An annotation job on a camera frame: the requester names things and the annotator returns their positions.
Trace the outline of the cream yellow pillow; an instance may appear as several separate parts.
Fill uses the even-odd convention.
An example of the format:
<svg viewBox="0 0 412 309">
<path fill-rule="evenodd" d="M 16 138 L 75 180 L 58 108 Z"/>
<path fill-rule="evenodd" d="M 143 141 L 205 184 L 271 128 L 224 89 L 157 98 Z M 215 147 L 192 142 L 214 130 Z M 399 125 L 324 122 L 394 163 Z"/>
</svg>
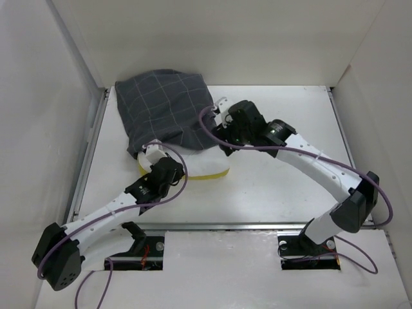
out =
<svg viewBox="0 0 412 309">
<path fill-rule="evenodd" d="M 178 145 L 170 145 L 179 155 L 182 156 L 188 172 L 190 180 L 210 180 L 216 179 L 228 174 L 230 169 L 230 162 L 225 153 L 219 148 L 219 146 L 213 146 L 208 149 L 195 151 L 192 149 L 180 147 Z M 169 149 L 164 151 L 169 154 L 174 160 L 181 163 L 178 156 L 171 152 Z M 142 151 L 138 153 L 137 160 L 139 169 L 142 174 L 149 173 L 145 171 L 140 165 L 139 159 Z"/>
</svg>

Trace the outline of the dark grey checked pillowcase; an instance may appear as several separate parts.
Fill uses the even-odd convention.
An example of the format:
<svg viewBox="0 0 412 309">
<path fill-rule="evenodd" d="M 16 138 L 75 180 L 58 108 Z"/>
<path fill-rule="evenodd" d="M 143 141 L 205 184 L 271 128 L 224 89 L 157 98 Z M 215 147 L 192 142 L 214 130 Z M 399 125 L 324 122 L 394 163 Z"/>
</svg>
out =
<svg viewBox="0 0 412 309">
<path fill-rule="evenodd" d="M 127 151 L 136 158 L 143 145 L 159 140 L 194 151 L 216 146 L 200 127 L 200 111 L 213 105 L 199 73 L 152 70 L 115 83 Z"/>
</svg>

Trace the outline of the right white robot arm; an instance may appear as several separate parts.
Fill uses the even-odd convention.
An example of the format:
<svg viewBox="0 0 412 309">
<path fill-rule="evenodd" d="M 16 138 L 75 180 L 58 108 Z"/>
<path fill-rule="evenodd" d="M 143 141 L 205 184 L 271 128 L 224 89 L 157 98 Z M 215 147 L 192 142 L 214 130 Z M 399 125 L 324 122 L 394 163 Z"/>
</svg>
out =
<svg viewBox="0 0 412 309">
<path fill-rule="evenodd" d="M 310 220 L 300 232 L 297 243 L 307 253 L 314 253 L 332 236 L 345 231 L 357 233 L 377 202 L 375 185 L 379 177 L 368 172 L 369 180 L 345 171 L 327 160 L 286 122 L 267 122 L 256 105 L 248 100 L 238 103 L 224 99 L 213 112 L 221 117 L 212 133 L 225 142 L 221 149 L 231 155 L 239 147 L 261 147 L 264 153 L 289 164 L 310 177 L 335 199 L 336 204 L 321 216 Z"/>
</svg>

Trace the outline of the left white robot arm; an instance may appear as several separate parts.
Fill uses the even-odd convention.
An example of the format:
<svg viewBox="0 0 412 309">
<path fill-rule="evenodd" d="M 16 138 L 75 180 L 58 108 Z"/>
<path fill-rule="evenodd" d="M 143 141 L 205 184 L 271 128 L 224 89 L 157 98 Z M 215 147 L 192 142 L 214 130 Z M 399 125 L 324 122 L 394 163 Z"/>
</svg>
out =
<svg viewBox="0 0 412 309">
<path fill-rule="evenodd" d="M 184 160 L 165 156 L 151 166 L 150 173 L 97 211 L 63 226 L 48 225 L 32 256 L 37 277 L 54 291 L 67 288 L 80 275 L 88 259 L 86 250 L 118 227 L 130 232 L 124 236 L 122 248 L 132 256 L 141 253 L 145 235 L 135 224 L 137 217 L 173 201 L 173 197 L 168 197 L 169 189 L 179 183 L 187 183 Z"/>
</svg>

